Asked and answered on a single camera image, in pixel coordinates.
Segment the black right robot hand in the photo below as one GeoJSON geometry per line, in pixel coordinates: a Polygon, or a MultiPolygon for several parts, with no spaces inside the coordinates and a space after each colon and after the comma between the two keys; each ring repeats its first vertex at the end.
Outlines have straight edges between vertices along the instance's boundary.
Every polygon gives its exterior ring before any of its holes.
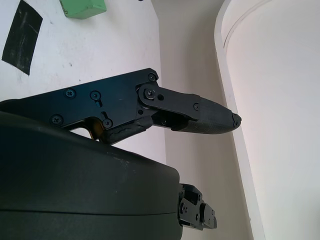
{"type": "Polygon", "coordinates": [[[3,240],[179,240],[215,211],[170,166],[115,147],[152,126],[217,135],[230,109],[146,68],[0,104],[3,240]]]}

